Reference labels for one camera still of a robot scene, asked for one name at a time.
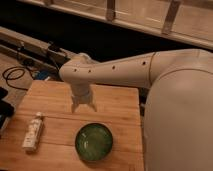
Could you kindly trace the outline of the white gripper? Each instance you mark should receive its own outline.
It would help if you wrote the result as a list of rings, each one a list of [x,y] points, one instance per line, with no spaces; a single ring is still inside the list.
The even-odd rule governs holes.
[[[88,104],[95,112],[97,112],[96,104],[92,102],[92,90],[89,84],[71,84],[72,100],[71,112],[75,113],[79,104]]]

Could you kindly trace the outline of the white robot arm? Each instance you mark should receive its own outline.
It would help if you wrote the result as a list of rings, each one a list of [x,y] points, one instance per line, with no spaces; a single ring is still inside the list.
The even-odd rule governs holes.
[[[79,53],[62,65],[73,108],[92,106],[92,84],[146,88],[145,171],[213,171],[213,52],[181,49],[96,62]]]

